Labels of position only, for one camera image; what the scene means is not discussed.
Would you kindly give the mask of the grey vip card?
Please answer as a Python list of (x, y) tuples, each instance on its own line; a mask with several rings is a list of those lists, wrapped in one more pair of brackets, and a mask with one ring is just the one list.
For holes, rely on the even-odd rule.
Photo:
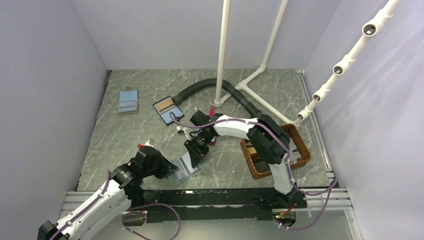
[(196, 169), (192, 168), (191, 159), (189, 155), (183, 155), (177, 160), (179, 164), (179, 170), (177, 176), (179, 178), (185, 178), (191, 175)]

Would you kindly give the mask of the green card holder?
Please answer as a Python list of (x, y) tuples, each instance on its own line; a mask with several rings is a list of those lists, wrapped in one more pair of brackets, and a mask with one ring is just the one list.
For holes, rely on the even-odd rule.
[(194, 173), (202, 169), (200, 164), (198, 164), (196, 167), (192, 167), (191, 157), (188, 152), (178, 159), (171, 161), (171, 163), (178, 167), (178, 169), (173, 173), (177, 185), (186, 181)]

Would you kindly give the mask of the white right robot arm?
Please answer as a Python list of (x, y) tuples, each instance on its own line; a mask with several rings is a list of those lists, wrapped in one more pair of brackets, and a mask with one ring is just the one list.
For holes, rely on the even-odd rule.
[(295, 201), (292, 192), (294, 180), (288, 171), (291, 138), (268, 115), (259, 118), (236, 118), (216, 113), (213, 116), (201, 111), (190, 118), (193, 128), (200, 130), (197, 135), (184, 142), (191, 166), (198, 165), (209, 152), (208, 144), (214, 137), (236, 137), (248, 140), (256, 150), (260, 160), (267, 163), (273, 177), (276, 203), (287, 208)]

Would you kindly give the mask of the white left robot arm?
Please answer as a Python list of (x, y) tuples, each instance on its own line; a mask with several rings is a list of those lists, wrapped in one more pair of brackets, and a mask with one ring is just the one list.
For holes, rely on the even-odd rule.
[(147, 208), (143, 179), (169, 177), (179, 168), (152, 146), (142, 146), (127, 163), (108, 171), (102, 186), (71, 213), (38, 229), (39, 240), (89, 240), (125, 211)]

